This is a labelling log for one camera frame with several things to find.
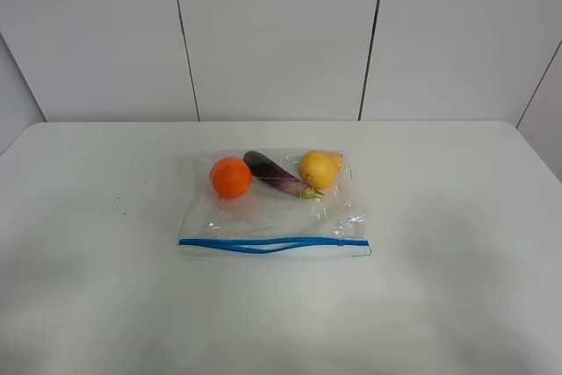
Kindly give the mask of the clear zip bag blue strip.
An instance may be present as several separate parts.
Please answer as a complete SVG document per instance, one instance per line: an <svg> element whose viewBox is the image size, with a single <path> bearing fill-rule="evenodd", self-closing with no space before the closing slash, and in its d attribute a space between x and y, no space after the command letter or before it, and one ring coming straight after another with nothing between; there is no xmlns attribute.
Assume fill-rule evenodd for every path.
<svg viewBox="0 0 562 375"><path fill-rule="evenodd" d="M221 198L209 173L220 159L242 159L252 149L202 151L193 160L194 193L177 244L191 253L248 256L368 256L365 213L357 197L345 155L336 182L320 191L322 198L302 199L269 187L252 176L239 198ZM259 148L255 151L303 179L299 161L314 149Z"/></svg>

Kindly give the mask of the purple eggplant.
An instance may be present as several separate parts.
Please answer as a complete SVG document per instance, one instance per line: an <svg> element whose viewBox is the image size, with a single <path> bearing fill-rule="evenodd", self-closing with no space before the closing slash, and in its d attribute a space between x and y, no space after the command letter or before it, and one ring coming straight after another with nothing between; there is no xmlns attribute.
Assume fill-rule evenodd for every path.
<svg viewBox="0 0 562 375"><path fill-rule="evenodd" d="M254 178L269 187L284 192L296 198L322 198L323 193L287 172L269 157L255 150L249 150L242 160L247 164Z"/></svg>

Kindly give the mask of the yellow pear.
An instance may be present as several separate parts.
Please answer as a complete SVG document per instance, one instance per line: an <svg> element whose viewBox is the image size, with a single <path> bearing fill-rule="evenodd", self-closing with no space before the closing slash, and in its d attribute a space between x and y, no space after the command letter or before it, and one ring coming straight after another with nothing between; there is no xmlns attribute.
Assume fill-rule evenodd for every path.
<svg viewBox="0 0 562 375"><path fill-rule="evenodd" d="M301 157L299 174L305 183L315 190L323 191L336 182L343 164L341 153L311 150Z"/></svg>

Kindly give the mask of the orange fruit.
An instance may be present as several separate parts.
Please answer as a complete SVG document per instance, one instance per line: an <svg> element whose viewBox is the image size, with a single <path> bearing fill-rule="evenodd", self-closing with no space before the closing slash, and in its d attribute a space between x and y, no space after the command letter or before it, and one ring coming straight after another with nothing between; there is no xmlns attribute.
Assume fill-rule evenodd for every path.
<svg viewBox="0 0 562 375"><path fill-rule="evenodd" d="M228 156L213 165L209 179L221 198L235 199L249 190L252 174L249 166L241 158Z"/></svg>

